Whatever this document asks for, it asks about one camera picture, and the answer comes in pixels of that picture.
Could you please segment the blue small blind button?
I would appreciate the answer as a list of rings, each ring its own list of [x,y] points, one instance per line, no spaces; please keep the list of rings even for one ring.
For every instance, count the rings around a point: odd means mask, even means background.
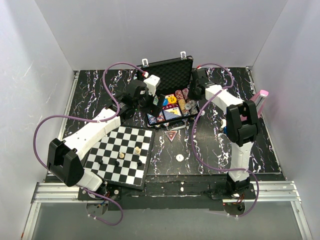
[[[168,99],[167,99],[167,98],[164,99],[162,105],[163,105],[163,106],[167,106],[167,105],[168,105]]]

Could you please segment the yellow big blind button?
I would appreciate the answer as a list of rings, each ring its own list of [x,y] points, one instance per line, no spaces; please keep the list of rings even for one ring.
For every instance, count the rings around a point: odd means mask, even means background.
[[[170,96],[167,100],[170,104],[175,104],[177,102],[177,98],[175,96]]]

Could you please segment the white poker chip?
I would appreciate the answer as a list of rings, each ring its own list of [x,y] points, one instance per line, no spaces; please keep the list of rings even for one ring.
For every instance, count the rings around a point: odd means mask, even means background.
[[[184,160],[184,156],[183,156],[182,154],[178,154],[178,155],[176,156],[176,160],[177,160],[178,162],[182,162],[182,161]]]
[[[190,108],[194,108],[197,105],[197,102],[195,100],[190,100],[187,104]]]

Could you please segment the red playing card deck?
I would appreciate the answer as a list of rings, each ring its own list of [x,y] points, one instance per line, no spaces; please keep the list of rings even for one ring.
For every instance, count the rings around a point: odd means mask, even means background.
[[[168,94],[168,95],[165,96],[165,99],[168,99],[168,98],[171,97],[171,96],[175,96],[175,95],[174,95],[174,94]]]

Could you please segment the blue playing card deck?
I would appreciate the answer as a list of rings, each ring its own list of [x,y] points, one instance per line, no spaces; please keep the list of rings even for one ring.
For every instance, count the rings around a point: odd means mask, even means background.
[[[168,108],[163,110],[162,112],[166,121],[180,118],[182,116],[182,113],[179,107]]]

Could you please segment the black poker set case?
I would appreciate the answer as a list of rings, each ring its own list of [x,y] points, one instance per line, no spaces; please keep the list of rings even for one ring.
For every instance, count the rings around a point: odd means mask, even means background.
[[[143,71],[148,72],[149,75],[155,75],[160,78],[160,84],[156,88],[155,95],[160,94],[169,95],[173,94],[177,90],[183,90],[187,88],[190,84],[193,70],[193,57],[191,55],[186,55],[183,51],[180,53],[180,57],[172,58],[157,62],[148,62],[146,58],[142,59],[142,64],[138,67]],[[189,116],[181,116],[179,118],[171,120],[157,121],[156,124],[149,125],[147,114],[145,119],[147,121],[146,125],[149,128],[164,128],[169,125],[174,125],[186,121],[195,120],[198,114],[190,114]]]

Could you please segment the triangular all-in marker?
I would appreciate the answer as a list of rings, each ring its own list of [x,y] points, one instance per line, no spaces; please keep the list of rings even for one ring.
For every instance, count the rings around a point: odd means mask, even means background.
[[[169,131],[165,131],[164,133],[171,143],[173,142],[173,140],[175,139],[175,137],[177,135],[176,130],[169,130]]]

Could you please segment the black white chess board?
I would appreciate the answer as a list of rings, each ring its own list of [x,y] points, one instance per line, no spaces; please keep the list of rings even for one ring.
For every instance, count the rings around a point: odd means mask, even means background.
[[[145,185],[154,138],[153,129],[122,125],[91,148],[84,169],[110,184],[141,190]]]

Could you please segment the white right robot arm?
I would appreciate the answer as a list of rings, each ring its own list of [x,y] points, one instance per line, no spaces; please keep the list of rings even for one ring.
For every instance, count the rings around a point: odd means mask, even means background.
[[[237,199],[249,189],[249,161],[251,149],[260,131],[256,105],[252,100],[244,101],[233,96],[227,87],[209,83],[205,69],[191,71],[188,97],[192,100],[205,99],[226,114],[226,124],[222,128],[231,142],[230,169],[226,170],[226,192]]]

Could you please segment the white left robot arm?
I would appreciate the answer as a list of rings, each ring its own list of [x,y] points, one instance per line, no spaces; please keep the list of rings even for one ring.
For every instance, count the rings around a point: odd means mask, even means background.
[[[68,187],[89,190],[95,200],[106,196],[107,184],[142,189],[150,162],[154,130],[125,126],[137,107],[154,114],[160,78],[131,81],[119,98],[80,130],[49,144],[47,167]]]

